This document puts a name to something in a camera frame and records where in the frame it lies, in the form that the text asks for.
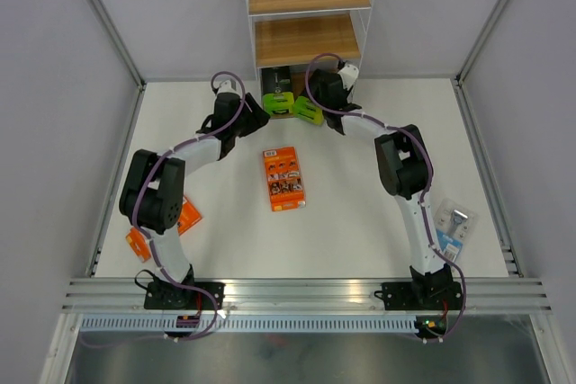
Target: orange package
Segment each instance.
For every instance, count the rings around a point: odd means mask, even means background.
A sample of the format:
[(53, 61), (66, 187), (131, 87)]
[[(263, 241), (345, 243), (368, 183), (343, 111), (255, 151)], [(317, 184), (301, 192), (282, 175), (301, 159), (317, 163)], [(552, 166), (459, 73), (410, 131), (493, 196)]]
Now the orange package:
[[(200, 212), (194, 207), (194, 205), (184, 196), (182, 199), (182, 212), (180, 213), (180, 218), (178, 219), (178, 234), (182, 235), (188, 229), (193, 227), (202, 219)], [(130, 233), (126, 236), (126, 241), (134, 251), (134, 254), (145, 263), (152, 256), (150, 248), (146, 244), (144, 236), (135, 228), (132, 227)]]
[(264, 170), (272, 211), (299, 209), (306, 205), (300, 165), (294, 147), (266, 150)]

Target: ventilation grille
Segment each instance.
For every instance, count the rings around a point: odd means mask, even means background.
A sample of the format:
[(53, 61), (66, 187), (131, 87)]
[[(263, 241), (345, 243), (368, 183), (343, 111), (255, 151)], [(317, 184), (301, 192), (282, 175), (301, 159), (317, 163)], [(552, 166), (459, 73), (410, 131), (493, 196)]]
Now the ventilation grille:
[[(177, 316), (86, 315), (83, 331), (189, 332), (176, 325)], [(196, 330), (203, 330), (212, 317), (204, 315)], [(414, 316), (402, 317), (260, 317), (218, 318), (215, 328), (226, 333), (415, 333)]]

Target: white table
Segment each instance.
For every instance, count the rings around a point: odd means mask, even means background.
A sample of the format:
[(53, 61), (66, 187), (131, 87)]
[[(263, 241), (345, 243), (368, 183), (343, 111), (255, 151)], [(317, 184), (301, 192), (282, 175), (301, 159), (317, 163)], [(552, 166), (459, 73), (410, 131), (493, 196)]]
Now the white table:
[[(255, 82), (247, 89), (259, 95)], [(190, 138), (212, 112), (210, 85), (152, 83), (144, 94), (124, 166), (140, 148), (162, 151)], [(454, 92), (447, 79), (360, 80), (355, 102), (392, 125), (418, 125), (435, 167), (432, 210), (450, 198), (479, 217), (459, 263), (467, 276), (507, 276)], [(262, 151), (295, 146), (305, 209), (272, 212)], [(298, 119), (270, 121), (237, 141), (222, 161), (186, 179), (204, 219), (182, 236), (199, 278), (391, 278), (410, 276), (400, 210), (378, 177), (374, 145)], [(96, 276), (131, 277), (142, 264), (124, 239), (118, 196)]]

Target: wall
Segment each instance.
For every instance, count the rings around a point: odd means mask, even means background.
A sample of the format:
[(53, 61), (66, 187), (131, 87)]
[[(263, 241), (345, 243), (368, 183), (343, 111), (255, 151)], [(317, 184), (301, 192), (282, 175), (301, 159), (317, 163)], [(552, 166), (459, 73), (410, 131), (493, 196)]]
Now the wall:
[(36, 382), (135, 84), (86, 0), (0, 0), (0, 381)]
[[(363, 72), (454, 76), (497, 0), (376, 0)], [(103, 0), (148, 79), (253, 76), (245, 0)]]
[(528, 275), (576, 360), (576, 2), (512, 0), (467, 89)]

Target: gray floor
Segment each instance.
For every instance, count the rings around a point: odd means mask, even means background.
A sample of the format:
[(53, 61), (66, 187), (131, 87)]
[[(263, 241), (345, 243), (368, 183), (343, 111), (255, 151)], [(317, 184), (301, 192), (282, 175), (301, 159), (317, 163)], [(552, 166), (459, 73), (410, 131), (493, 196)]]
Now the gray floor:
[[(92, 344), (137, 335), (85, 334)], [(76, 347), (69, 383), (547, 383), (517, 317), (466, 318), (444, 344), (406, 335), (219, 334), (174, 344)]]

